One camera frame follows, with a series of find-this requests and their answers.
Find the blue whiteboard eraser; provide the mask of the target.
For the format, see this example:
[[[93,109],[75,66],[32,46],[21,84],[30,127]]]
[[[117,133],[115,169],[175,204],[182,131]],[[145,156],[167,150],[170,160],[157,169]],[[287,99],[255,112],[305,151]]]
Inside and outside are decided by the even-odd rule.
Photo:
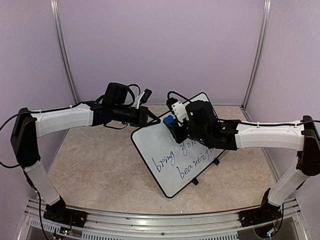
[[[175,122],[175,118],[172,116],[172,115],[168,115],[166,117],[163,118],[162,122],[165,124],[165,125],[170,125],[172,123]]]

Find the white whiteboard black frame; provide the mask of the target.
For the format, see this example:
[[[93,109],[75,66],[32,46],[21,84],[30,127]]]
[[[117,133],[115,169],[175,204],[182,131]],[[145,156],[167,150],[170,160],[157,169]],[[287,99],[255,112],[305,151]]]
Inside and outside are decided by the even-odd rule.
[[[226,152],[190,139],[176,143],[163,122],[132,132],[131,141],[166,198],[173,198]]]

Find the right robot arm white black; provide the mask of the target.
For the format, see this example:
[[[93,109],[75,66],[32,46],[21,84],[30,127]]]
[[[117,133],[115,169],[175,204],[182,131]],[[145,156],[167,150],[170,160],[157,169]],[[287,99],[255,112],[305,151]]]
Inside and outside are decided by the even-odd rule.
[[[259,123],[219,119],[211,103],[203,100],[183,105],[170,97],[166,105],[172,115],[163,123],[178,144],[190,139],[209,149],[278,148],[297,152],[296,163],[265,192],[255,212],[260,222],[268,221],[293,191],[320,173],[320,137],[316,120],[309,115],[292,122]]]

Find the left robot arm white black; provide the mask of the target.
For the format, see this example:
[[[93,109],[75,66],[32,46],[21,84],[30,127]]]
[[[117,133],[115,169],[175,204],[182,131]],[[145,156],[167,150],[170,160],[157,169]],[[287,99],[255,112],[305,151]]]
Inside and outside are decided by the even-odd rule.
[[[144,104],[152,94],[150,89],[135,95],[132,85],[112,82],[103,95],[96,100],[82,101],[75,105],[31,111],[22,108],[15,119],[10,138],[17,161],[29,184],[46,203],[46,213],[63,223],[70,218],[66,203],[52,184],[41,163],[38,139],[51,133],[78,127],[109,127],[117,121],[127,126],[140,128],[160,123],[159,117]]]

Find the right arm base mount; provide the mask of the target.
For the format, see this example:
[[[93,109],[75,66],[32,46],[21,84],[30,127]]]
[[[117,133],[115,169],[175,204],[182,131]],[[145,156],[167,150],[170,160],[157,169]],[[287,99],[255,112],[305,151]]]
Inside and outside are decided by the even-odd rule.
[[[242,210],[238,213],[239,220],[242,227],[248,227],[274,221],[277,218],[283,217],[279,206],[275,206],[269,203],[268,194],[270,188],[264,193],[261,205],[249,210]]]

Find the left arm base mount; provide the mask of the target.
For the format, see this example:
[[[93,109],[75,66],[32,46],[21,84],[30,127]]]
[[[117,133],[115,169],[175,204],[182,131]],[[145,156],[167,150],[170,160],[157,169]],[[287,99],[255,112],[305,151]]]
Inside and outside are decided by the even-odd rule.
[[[47,204],[43,214],[46,220],[79,228],[84,228],[87,216],[85,211],[68,208],[61,197],[56,203]]]

